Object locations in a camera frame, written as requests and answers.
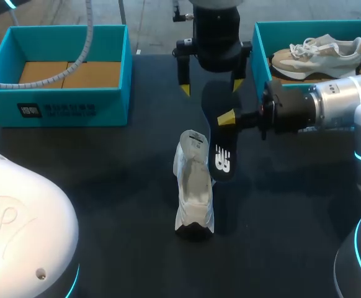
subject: shoe insole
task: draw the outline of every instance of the shoe insole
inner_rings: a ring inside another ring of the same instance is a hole
[[[241,108],[238,94],[229,82],[210,81],[203,90],[202,109],[210,126],[208,168],[215,181],[229,181],[236,171],[238,129],[235,125],[218,125],[218,117]]]

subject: teal box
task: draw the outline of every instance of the teal box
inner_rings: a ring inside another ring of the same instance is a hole
[[[0,46],[0,83],[18,83],[26,61],[75,61],[86,35],[86,26],[10,27]],[[127,26],[94,26],[86,61],[121,61],[118,88],[0,89],[0,126],[126,125],[132,74]],[[25,117],[23,107],[37,108],[38,117]]]
[[[252,38],[251,64],[256,91],[262,97],[265,82],[272,80],[267,57],[302,44],[306,38],[329,34],[337,40],[354,40],[361,37],[361,20],[310,20],[294,22],[258,22]],[[285,88],[300,88],[306,92],[310,84],[285,84]]]

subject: shoe upper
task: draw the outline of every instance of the shoe upper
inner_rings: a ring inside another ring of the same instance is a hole
[[[207,138],[193,130],[184,132],[175,155],[174,174],[179,187],[178,216],[185,226],[193,222],[202,227],[210,226],[213,217],[212,182],[207,160]]]
[[[361,64],[361,38],[342,41],[329,34],[308,38],[303,45],[290,45],[290,49],[274,54],[272,65],[292,72],[308,72],[318,68],[356,68]]]

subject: white cable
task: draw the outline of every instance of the white cable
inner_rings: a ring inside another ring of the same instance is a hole
[[[74,62],[67,70],[64,72],[53,76],[48,79],[44,79],[42,81],[33,82],[33,83],[26,83],[26,84],[2,84],[0,83],[0,89],[32,89],[32,88],[38,88],[42,87],[44,85],[52,84],[54,82],[57,82],[71,73],[74,73],[76,69],[79,68],[81,63],[86,59],[89,49],[91,47],[93,33],[94,33],[94,20],[92,15],[92,0],[86,0],[86,7],[87,7],[87,38],[86,43],[84,44],[84,48],[82,49],[82,52],[79,56],[79,58]]]

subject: insole logo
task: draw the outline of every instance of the insole logo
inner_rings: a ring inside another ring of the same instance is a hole
[[[215,155],[215,166],[219,171],[224,171],[225,173],[230,172],[230,152],[227,150],[221,149],[218,145],[215,145],[216,155]]]

